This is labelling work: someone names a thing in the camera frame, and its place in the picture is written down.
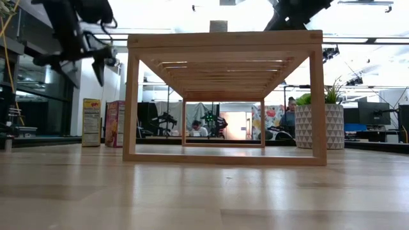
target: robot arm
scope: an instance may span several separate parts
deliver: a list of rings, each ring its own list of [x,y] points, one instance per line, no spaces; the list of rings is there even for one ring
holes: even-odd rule
[[[305,29],[310,18],[330,7],[333,0],[270,0],[274,15],[265,31]]]
[[[54,29],[54,38],[58,40],[62,48],[59,54],[35,57],[33,63],[38,66],[51,65],[54,71],[67,78],[78,88],[78,79],[64,73],[61,65],[67,61],[74,63],[82,58],[94,58],[95,62],[92,66],[98,82],[103,86],[104,61],[114,58],[116,54],[110,45],[96,39],[91,32],[83,31],[79,18],[90,24],[99,22],[106,32],[104,26],[115,21],[108,0],[32,0],[31,3],[43,4]],[[93,48],[89,42],[91,37],[100,42],[102,48]]]

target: window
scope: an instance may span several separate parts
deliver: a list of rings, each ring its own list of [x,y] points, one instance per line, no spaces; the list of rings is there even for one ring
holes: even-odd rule
[[[66,98],[66,80],[52,71],[49,66],[36,66],[33,58],[23,55],[19,59],[17,87],[26,91],[37,91],[41,95]]]
[[[70,110],[67,109],[67,102],[22,91],[17,91],[16,101],[25,126],[37,128],[37,135],[61,135],[68,132],[66,121]]]

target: man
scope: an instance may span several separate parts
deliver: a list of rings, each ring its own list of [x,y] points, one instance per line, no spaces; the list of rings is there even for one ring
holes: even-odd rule
[[[192,123],[192,131],[190,133],[191,137],[207,137],[207,129],[205,127],[202,127],[202,122],[200,121],[193,121]]]
[[[295,107],[297,103],[293,97],[288,99],[288,110],[285,115],[282,116],[280,120],[280,126],[288,130],[291,136],[295,136]]]

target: ceiling light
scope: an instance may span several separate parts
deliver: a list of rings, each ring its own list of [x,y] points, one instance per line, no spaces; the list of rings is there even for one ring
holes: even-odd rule
[[[366,43],[367,38],[324,38],[323,43]]]
[[[166,86],[165,82],[144,82],[139,83],[140,86]]]
[[[378,38],[375,43],[409,43],[409,38]]]
[[[390,5],[394,4],[393,1],[363,1],[363,0],[358,0],[358,1],[339,1],[338,4],[350,4],[350,5]]]
[[[112,34],[112,39],[116,40],[116,39],[128,39],[128,35],[127,34]],[[96,38],[98,39],[103,39],[103,40],[108,40],[110,39],[108,35],[106,34],[96,34],[95,35]]]

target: white geometric planter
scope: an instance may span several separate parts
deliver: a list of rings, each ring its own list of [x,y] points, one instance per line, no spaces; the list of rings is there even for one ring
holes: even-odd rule
[[[327,149],[344,148],[344,107],[325,104],[327,123]],[[295,109],[295,142],[299,148],[313,148],[313,119],[311,105],[300,105]]]

